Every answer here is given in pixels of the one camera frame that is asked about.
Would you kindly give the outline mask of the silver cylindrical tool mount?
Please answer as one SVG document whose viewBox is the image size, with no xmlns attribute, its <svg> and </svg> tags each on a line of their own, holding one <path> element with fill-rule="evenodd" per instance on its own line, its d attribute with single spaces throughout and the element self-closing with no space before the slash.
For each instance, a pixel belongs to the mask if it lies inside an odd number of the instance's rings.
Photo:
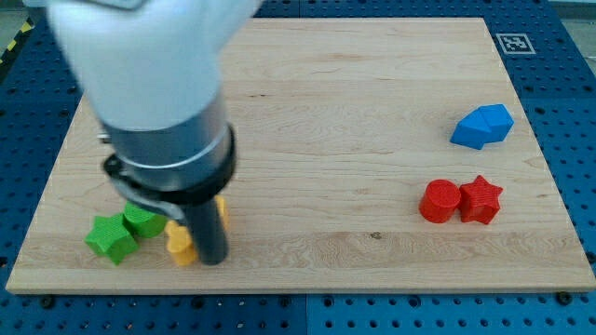
<svg viewBox="0 0 596 335">
<path fill-rule="evenodd" d="M 235 172 L 235 134 L 220 90 L 188 105 L 136 101 L 97 118 L 114 148 L 105 174 L 143 209 L 193 221 Z"/>
</svg>

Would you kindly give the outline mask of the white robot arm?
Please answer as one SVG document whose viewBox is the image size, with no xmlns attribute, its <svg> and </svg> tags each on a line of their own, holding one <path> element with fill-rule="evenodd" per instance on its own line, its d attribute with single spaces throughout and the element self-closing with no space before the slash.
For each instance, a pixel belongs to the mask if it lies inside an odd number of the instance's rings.
<svg viewBox="0 0 596 335">
<path fill-rule="evenodd" d="M 200 260 L 228 253 L 216 195 L 237 144 L 220 55 L 258 0 L 41 1 L 113 153 L 117 191 L 188 228 Z"/>
</svg>

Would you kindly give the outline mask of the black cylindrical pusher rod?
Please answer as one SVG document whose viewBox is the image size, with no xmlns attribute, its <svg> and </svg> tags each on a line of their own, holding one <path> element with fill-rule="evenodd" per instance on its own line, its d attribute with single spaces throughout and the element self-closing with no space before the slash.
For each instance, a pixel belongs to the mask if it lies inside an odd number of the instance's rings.
<svg viewBox="0 0 596 335">
<path fill-rule="evenodd" d="M 223 215 L 214 198 L 199 204 L 183 207 L 185 225 L 193 238 L 198 257 L 203 264 L 216 265 L 228 255 L 228 242 L 224 231 Z"/>
</svg>

